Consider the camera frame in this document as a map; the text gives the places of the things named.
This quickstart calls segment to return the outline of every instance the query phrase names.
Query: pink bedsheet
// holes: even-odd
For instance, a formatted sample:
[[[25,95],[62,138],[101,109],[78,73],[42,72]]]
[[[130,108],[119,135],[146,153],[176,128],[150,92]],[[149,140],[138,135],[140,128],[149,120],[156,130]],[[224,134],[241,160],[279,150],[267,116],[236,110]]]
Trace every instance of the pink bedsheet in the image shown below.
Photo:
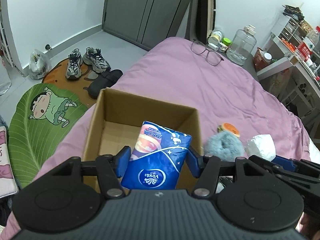
[[[229,122],[240,131],[243,144],[258,134],[271,134],[277,155],[309,158],[309,136],[301,120],[279,103],[243,68],[225,59],[214,67],[190,50],[191,42],[168,38],[127,71],[115,89],[197,108],[203,142]],[[71,156],[82,156],[94,107],[74,125],[36,178]],[[0,239],[20,230],[13,214]]]

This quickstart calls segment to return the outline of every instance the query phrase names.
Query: baseboard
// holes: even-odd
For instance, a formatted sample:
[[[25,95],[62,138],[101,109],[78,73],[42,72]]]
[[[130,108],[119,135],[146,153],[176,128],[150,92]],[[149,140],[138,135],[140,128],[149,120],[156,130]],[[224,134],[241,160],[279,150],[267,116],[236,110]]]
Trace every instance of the baseboard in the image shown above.
[[[76,33],[75,35],[65,39],[64,41],[58,43],[54,47],[52,47],[51,50],[45,52],[45,54],[52,58],[55,55],[59,54],[60,52],[64,51],[65,49],[69,48],[70,46],[76,44],[77,42],[83,40],[86,37],[89,37],[90,35],[93,35],[99,31],[102,30],[102,24],[98,24],[96,26],[90,27],[82,32]],[[26,64],[22,67],[22,74],[23,76],[28,75],[28,66],[29,64]]]

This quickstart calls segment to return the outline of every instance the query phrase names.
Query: cartoon character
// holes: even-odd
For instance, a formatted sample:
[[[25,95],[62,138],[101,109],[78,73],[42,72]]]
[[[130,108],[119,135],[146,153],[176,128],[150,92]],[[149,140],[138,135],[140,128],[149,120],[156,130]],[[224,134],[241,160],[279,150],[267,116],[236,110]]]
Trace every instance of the cartoon character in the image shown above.
[[[174,133],[171,133],[171,134],[172,134],[171,139],[173,140],[173,143],[175,145],[177,145],[178,143],[181,143],[181,140],[179,139],[180,135],[178,133],[174,132]]]
[[[64,119],[64,115],[68,107],[77,107],[75,102],[71,102],[69,98],[58,97],[52,90],[44,88],[44,93],[35,96],[31,101],[30,110],[33,115],[29,119],[47,119],[54,125],[62,123],[62,128],[69,124],[69,120]]]

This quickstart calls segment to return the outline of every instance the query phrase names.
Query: blue gripper pad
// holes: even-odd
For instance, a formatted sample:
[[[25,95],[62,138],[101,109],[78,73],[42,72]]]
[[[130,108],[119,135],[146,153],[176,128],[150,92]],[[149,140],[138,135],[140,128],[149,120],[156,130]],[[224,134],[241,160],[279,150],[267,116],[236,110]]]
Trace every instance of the blue gripper pad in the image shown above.
[[[203,168],[203,159],[192,147],[189,147],[187,152],[186,163],[192,176],[198,179],[201,175],[201,168]]]
[[[131,148],[129,146],[124,146],[120,152],[114,157],[114,163],[116,166],[116,176],[117,178],[122,178],[125,170],[127,169],[128,162],[131,156]]]
[[[296,166],[293,164],[292,160],[276,155],[272,162],[282,166],[286,171],[296,171]]]

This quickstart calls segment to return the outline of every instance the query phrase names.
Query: tissue pack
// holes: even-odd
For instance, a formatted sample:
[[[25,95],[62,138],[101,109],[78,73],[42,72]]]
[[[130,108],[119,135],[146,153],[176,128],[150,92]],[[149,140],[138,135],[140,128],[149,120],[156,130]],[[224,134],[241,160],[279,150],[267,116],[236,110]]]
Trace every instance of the tissue pack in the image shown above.
[[[144,121],[121,185],[128,189],[174,189],[191,136]]]

